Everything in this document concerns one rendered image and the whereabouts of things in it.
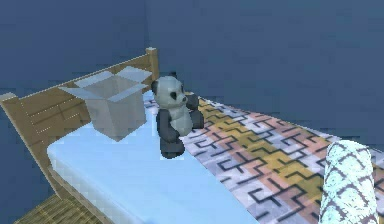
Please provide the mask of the open grey cardboard box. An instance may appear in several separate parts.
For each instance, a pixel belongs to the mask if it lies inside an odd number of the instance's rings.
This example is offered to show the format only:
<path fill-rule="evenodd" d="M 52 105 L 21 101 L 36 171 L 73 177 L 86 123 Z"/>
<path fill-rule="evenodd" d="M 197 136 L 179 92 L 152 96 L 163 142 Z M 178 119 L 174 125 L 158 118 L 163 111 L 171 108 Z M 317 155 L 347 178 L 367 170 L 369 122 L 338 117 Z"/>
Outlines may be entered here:
<path fill-rule="evenodd" d="M 61 90 L 85 101 L 95 130 L 120 141 L 146 123 L 144 80 L 151 75 L 127 66 L 117 74 L 103 71 Z"/>

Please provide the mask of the white patterned cylinder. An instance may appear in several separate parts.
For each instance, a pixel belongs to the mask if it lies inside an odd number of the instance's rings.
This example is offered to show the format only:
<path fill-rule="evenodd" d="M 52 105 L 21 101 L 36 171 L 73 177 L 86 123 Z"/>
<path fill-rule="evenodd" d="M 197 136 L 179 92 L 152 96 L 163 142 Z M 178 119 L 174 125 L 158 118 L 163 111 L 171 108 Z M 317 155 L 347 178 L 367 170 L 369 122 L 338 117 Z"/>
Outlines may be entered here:
<path fill-rule="evenodd" d="M 318 224 L 379 224 L 371 158 L 355 141 L 328 146 Z"/>

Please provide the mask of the black and white panda toy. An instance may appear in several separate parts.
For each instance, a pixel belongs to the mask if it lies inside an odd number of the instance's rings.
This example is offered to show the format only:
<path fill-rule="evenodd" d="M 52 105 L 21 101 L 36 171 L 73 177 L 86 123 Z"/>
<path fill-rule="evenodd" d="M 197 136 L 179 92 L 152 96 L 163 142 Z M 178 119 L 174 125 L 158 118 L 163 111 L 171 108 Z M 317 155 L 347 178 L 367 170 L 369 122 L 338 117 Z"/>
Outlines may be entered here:
<path fill-rule="evenodd" d="M 158 104 L 156 123 L 160 152 L 167 159 L 178 157 L 185 152 L 181 137 L 204 127 L 204 116 L 198 110 L 199 98 L 185 93 L 175 72 L 154 80 L 151 90 Z"/>

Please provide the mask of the patterned multicolour bed blanket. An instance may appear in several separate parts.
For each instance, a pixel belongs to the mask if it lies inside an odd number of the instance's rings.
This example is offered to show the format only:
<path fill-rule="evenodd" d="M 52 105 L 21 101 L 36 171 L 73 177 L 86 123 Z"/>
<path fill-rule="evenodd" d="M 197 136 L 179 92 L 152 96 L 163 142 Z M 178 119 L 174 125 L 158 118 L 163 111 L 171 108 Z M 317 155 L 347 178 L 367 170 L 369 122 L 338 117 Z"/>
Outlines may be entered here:
<path fill-rule="evenodd" d="M 208 99 L 199 109 L 205 126 L 185 137 L 187 151 L 259 224 L 318 224 L 327 148 L 343 139 Z M 384 153 L 368 148 L 384 224 Z"/>

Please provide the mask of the wooden bed with blue mattress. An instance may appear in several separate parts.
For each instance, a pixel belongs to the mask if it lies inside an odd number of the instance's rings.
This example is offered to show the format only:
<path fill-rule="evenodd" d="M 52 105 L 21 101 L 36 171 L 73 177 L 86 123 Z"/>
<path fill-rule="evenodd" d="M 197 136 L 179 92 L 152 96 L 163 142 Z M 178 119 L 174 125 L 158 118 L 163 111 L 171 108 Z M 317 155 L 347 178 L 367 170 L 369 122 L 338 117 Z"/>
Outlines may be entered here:
<path fill-rule="evenodd" d="M 33 224 L 259 224 L 233 194 L 186 149 L 176 158 L 159 150 L 157 106 L 143 92 L 146 123 L 120 141 L 94 129 L 84 100 L 61 87 L 127 66 L 159 75 L 154 48 L 136 58 L 43 91 L 0 95 L 10 119 L 57 196 L 76 201 L 86 216 L 55 213 Z"/>

